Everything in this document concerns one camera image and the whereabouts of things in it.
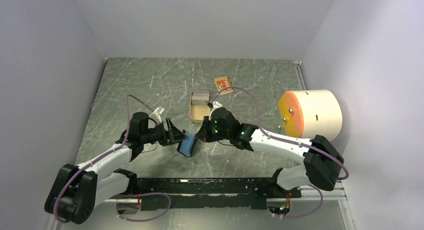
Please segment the grey credit card stack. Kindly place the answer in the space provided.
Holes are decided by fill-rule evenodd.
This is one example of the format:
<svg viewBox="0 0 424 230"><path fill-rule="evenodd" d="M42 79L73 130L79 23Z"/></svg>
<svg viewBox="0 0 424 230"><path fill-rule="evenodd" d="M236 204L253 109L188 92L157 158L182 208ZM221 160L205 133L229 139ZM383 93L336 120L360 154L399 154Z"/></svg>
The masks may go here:
<svg viewBox="0 0 424 230"><path fill-rule="evenodd" d="M211 91L207 88L195 88L191 93L191 105L203 106L207 105L211 100Z"/></svg>

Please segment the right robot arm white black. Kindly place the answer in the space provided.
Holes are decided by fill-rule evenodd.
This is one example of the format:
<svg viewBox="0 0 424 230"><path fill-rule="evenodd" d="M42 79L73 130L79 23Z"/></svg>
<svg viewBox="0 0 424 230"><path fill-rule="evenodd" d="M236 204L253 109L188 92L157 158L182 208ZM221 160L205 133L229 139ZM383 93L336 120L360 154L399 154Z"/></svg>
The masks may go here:
<svg viewBox="0 0 424 230"><path fill-rule="evenodd" d="M271 153L297 162L296 167L278 171L276 180L270 183L270 192L275 197L306 185L333 191L344 163L341 154L324 136L294 138L266 131L254 124L240 123L223 107L204 117L195 137L205 143L228 140L240 150Z"/></svg>

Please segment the aluminium frame extrusion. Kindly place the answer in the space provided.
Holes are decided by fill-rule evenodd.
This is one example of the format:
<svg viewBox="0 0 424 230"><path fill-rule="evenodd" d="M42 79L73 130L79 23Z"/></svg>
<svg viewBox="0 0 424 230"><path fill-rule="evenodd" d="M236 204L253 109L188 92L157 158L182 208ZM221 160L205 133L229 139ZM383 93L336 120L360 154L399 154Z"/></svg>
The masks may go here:
<svg viewBox="0 0 424 230"><path fill-rule="evenodd" d="M113 196L106 199L108 203L137 204L141 198L161 197L161 194L169 197L250 197L253 199L313 199L313 200L343 200L346 194L341 183L336 183L333 191L320 190L315 186L300 186L291 190L284 190L279 186L270 187L264 179L252 179L248 182L224 179L220 182L199 182L183 180L173 182L171 179L157 180L140 194L131 197L129 195Z"/></svg>

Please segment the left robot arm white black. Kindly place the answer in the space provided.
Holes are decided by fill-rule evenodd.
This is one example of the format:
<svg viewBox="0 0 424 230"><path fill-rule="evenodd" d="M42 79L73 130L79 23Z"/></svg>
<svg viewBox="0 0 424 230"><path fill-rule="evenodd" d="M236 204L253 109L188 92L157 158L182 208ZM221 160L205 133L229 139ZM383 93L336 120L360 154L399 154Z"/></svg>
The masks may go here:
<svg viewBox="0 0 424 230"><path fill-rule="evenodd" d="M169 118L156 121L145 112L136 112L127 120L127 128L108 150L79 165L63 165L44 204L44 211L61 223L82 224L94 208L117 195L132 198L140 193L137 175L121 169L140 155L145 144L162 146L188 139Z"/></svg>

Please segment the black card holder wallet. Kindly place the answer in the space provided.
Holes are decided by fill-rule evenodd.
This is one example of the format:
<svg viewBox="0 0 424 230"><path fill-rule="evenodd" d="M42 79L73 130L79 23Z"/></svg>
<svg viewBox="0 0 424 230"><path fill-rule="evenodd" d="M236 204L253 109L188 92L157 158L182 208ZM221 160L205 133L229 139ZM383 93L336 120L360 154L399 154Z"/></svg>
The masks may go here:
<svg viewBox="0 0 424 230"><path fill-rule="evenodd" d="M183 133L187 136L187 138L178 144L177 152L185 157L191 158L197 141L196 135L187 131L183 131Z"/></svg>

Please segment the beige oval tray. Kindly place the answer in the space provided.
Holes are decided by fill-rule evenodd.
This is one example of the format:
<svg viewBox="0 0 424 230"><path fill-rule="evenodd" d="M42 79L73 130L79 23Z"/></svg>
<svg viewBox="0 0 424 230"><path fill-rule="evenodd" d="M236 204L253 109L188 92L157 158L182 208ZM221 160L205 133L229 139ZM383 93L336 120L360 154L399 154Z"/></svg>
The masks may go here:
<svg viewBox="0 0 424 230"><path fill-rule="evenodd" d="M192 106L191 100L190 100L189 117L192 122L201 123L203 121L204 116L209 116L210 110L211 109L208 107L208 105Z"/></svg>

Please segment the orange patterned card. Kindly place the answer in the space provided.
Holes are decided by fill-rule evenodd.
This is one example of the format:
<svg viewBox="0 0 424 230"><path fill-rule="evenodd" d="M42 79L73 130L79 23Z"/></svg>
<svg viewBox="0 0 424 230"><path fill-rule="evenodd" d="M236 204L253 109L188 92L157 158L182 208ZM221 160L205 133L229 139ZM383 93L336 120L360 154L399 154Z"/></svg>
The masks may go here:
<svg viewBox="0 0 424 230"><path fill-rule="evenodd" d="M215 86L220 95L225 95L232 93L234 91L233 88L229 88L232 86L232 82L228 76L222 76L214 79Z"/></svg>

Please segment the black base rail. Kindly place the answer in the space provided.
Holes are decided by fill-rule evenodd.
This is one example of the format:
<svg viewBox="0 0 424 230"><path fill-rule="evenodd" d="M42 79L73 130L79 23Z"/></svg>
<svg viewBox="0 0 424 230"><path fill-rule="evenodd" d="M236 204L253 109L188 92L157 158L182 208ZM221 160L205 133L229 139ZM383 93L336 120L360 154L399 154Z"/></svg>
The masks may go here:
<svg viewBox="0 0 424 230"><path fill-rule="evenodd" d="M265 210L267 203L300 198L299 187L284 190L273 178L138 178L138 191L165 193L168 196L141 198L141 210L238 208Z"/></svg>

